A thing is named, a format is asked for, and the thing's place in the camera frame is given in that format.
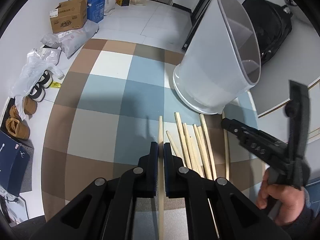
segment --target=black baseboard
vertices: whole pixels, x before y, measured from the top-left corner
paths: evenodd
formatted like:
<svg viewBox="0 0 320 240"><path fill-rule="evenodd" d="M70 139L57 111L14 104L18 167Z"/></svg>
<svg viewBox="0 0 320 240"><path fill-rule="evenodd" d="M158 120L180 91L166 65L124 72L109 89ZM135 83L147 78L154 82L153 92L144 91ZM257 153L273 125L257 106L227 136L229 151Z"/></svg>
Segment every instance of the black baseboard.
<svg viewBox="0 0 320 240"><path fill-rule="evenodd" d="M188 8L188 7L184 7L184 6L179 5L179 4L176 4L176 3L173 3L172 6L175 7L175 8L178 8L178 9L180 9L180 10L186 11L186 12L188 12L188 13L192 13L191 9Z"/></svg>

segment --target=container base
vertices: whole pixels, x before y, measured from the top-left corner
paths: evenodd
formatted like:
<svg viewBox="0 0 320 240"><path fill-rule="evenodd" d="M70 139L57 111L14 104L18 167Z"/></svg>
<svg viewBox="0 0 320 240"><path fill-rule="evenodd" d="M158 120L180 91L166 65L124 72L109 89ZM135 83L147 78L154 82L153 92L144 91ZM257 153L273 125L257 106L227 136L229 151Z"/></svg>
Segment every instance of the container base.
<svg viewBox="0 0 320 240"><path fill-rule="evenodd" d="M223 111L223 107L207 107L199 102L195 101L188 93L184 90L183 86L179 84L179 68L180 64L177 65L173 71L173 85L176 90L179 98L192 110L201 113L201 114L221 114Z"/></svg>

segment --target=blue cardboard box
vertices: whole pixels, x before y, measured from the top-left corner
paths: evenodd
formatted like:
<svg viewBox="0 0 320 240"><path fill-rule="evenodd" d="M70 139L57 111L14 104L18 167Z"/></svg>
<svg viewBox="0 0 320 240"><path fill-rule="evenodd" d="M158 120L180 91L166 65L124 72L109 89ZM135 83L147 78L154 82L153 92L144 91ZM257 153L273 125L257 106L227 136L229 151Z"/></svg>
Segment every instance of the blue cardboard box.
<svg viewBox="0 0 320 240"><path fill-rule="evenodd" d="M87 18L90 21L98 23L104 16L105 0L88 0Z"/></svg>
<svg viewBox="0 0 320 240"><path fill-rule="evenodd" d="M16 197L29 160L24 147L0 131L0 185Z"/></svg>

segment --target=table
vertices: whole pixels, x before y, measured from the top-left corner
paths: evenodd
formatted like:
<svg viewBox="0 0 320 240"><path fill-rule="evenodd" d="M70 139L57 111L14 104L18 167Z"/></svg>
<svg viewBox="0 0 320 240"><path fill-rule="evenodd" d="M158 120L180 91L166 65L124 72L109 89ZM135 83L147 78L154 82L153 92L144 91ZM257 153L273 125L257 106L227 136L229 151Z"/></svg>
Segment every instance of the table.
<svg viewBox="0 0 320 240"><path fill-rule="evenodd" d="M199 114L177 96L172 73L183 54L123 41L90 39L79 52L55 100L44 139L41 187L50 219L98 177L113 179L135 167L157 141L164 119L178 143L174 112L188 125ZM226 106L226 117L257 127L249 92ZM224 176L221 116L206 116L218 176ZM164 133L164 142L169 142ZM262 179L262 162L238 146L229 134L231 181L254 199ZM184 200L165 199L165 239L186 239ZM138 199L134 239L156 239L157 198Z"/></svg>

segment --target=brown cardboard box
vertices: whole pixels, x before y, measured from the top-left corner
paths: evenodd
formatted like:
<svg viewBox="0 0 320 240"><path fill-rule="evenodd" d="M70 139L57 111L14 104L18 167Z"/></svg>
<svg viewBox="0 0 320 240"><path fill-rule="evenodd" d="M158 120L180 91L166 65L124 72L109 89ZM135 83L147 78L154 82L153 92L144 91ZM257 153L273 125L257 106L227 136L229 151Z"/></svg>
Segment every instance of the brown cardboard box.
<svg viewBox="0 0 320 240"><path fill-rule="evenodd" d="M87 21L87 0L70 0L59 3L50 12L53 33L82 28Z"/></svg>

